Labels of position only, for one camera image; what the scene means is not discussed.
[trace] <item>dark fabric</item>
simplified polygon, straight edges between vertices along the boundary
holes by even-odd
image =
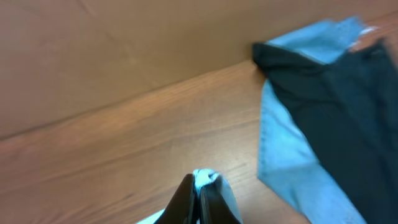
[[[398,75],[383,41],[331,65],[264,44],[253,60],[364,219],[398,223]]]

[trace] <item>blue cloth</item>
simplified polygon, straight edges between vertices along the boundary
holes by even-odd
[[[266,44],[332,63],[359,37],[355,17],[321,21]],[[305,136],[266,81],[262,92],[258,178],[312,224],[365,224],[363,217],[320,165]]]

